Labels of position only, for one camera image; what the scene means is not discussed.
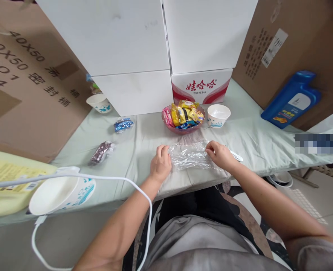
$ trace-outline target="yellow snack package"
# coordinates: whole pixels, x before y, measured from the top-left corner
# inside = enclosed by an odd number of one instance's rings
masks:
[[[200,112],[199,110],[197,110],[197,120],[195,121],[196,123],[201,123],[204,120],[204,115],[202,112]]]
[[[189,118],[194,120],[195,122],[198,119],[197,110],[194,107],[190,109]]]
[[[199,106],[199,103],[197,102],[191,102],[191,101],[186,101],[186,100],[179,100],[179,107],[181,108],[197,108]]]
[[[173,120],[175,127],[181,124],[179,122],[179,112],[175,104],[171,104],[171,118]]]
[[[179,112],[179,121],[180,124],[184,124],[189,120],[190,110],[187,108],[177,107]]]

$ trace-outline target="paper cup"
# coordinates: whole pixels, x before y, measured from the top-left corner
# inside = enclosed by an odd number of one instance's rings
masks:
[[[212,128],[221,128],[230,115],[228,107],[220,104],[211,105],[208,107],[207,123]]]
[[[86,102],[101,114],[109,113],[113,107],[104,94],[95,94],[87,98]]]
[[[29,209],[34,215],[70,209],[86,202],[94,191],[94,179],[80,177],[47,179],[32,196]]]

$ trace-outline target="person's hand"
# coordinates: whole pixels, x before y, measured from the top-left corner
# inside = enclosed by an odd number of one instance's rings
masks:
[[[171,159],[168,149],[169,146],[160,145],[156,149],[156,155],[150,163],[150,177],[160,184],[164,182],[171,171]]]
[[[205,151],[218,167],[229,173],[239,166],[239,162],[234,158],[229,149],[216,141],[210,141]]]

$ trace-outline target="white power cord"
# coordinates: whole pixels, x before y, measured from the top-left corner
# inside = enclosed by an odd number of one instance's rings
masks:
[[[51,178],[58,178],[58,177],[81,177],[81,178],[91,178],[91,179],[96,179],[96,180],[123,180],[123,181],[127,181],[128,183],[130,183],[132,186],[134,186],[136,188],[136,190],[138,190],[144,197],[147,198],[147,200],[149,202],[149,206],[150,206],[149,221],[148,221],[147,241],[146,241],[146,245],[145,245],[144,257],[143,257],[143,260],[141,261],[141,264],[140,264],[139,268],[137,269],[137,271],[140,271],[141,268],[143,267],[144,263],[145,263],[145,260],[146,260],[147,254],[148,254],[148,249],[149,249],[151,214],[152,214],[152,211],[153,211],[153,204],[151,203],[151,200],[148,197],[148,195],[145,194],[145,192],[143,190],[141,190],[141,188],[139,186],[137,186],[133,181],[131,181],[127,178],[123,178],[123,177],[105,177],[105,176],[96,176],[96,175],[89,175],[89,174],[62,171],[58,174],[41,175],[41,176],[29,178],[29,179],[21,179],[21,180],[0,182],[0,187],[15,186],[15,185],[19,185],[19,184],[31,183],[31,182],[35,182],[35,181],[41,181],[41,180],[44,180],[44,179],[51,179]],[[56,267],[50,266],[46,262],[46,260],[42,257],[41,253],[38,251],[38,249],[36,247],[36,241],[35,241],[36,238],[35,237],[36,237],[37,229],[46,220],[46,218],[47,218],[47,216],[44,215],[44,216],[39,216],[38,219],[36,220],[36,223],[35,223],[36,226],[35,226],[35,229],[32,233],[32,239],[31,239],[32,249],[34,250],[36,256],[40,259],[40,261],[43,263],[43,265],[48,270],[51,270],[51,271],[70,271],[70,270],[72,270],[72,268],[56,268]]]

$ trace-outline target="tiled floor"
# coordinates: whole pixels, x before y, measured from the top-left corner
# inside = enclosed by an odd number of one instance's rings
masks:
[[[314,172],[309,180],[320,188],[294,180],[290,189],[280,190],[324,223],[333,235],[333,178]],[[37,245],[52,266],[72,267],[110,215],[80,212],[48,218],[37,233]],[[47,270],[31,250],[33,224],[27,222],[0,228],[0,271]]]
[[[36,245],[53,267],[70,268],[112,213],[78,212],[47,218]],[[47,271],[31,249],[34,221],[0,228],[0,271]]]
[[[314,171],[309,181],[319,185],[319,188],[294,180],[291,188],[279,190],[293,199],[313,217],[324,224],[333,235],[333,178],[323,173]]]

